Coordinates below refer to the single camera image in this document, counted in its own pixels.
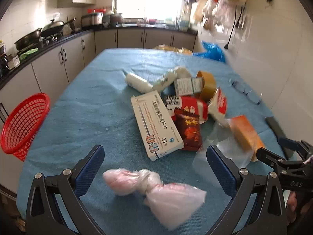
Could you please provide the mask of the person hand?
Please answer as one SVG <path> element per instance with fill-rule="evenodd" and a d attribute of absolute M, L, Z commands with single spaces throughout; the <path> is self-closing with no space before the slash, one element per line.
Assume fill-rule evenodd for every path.
<path fill-rule="evenodd" d="M 288 224 L 294 222 L 297 218 L 297 213 L 296 213 L 297 204 L 298 202 L 297 202 L 296 192 L 290 192 L 288 196 L 288 200 L 286 202 L 286 215 L 287 215 Z M 310 209 L 311 205 L 312 205 L 312 200 L 310 200 L 310 202 L 306 203 L 302 207 L 300 214 L 305 215 Z"/>

